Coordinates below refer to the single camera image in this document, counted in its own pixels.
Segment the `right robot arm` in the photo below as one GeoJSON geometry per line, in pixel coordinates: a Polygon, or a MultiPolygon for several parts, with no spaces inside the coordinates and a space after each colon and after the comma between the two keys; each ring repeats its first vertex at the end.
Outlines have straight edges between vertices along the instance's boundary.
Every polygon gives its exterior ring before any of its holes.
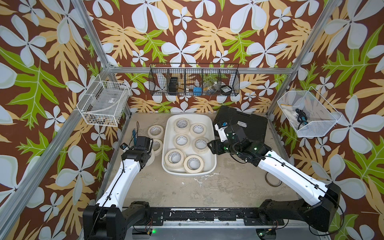
{"type": "Polygon", "coordinates": [[[325,184],[303,173],[263,141],[251,141],[238,125],[218,122],[214,128],[220,138],[209,142],[212,154],[237,156],[244,164],[250,163],[272,174],[301,197],[295,201],[264,200],[258,208],[263,223],[279,219],[297,220],[320,232],[329,231],[337,210],[341,208],[339,186],[325,184]]]}

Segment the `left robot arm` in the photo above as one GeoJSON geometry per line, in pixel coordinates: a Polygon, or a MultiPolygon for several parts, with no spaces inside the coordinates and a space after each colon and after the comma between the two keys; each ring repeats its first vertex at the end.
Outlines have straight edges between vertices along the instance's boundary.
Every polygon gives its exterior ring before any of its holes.
{"type": "Polygon", "coordinates": [[[136,145],[120,146],[124,152],[118,173],[95,205],[87,206],[83,212],[84,239],[123,240],[130,227],[150,221],[148,202],[133,202],[125,210],[123,205],[133,180],[152,156],[153,142],[151,138],[138,136],[136,145]]]}

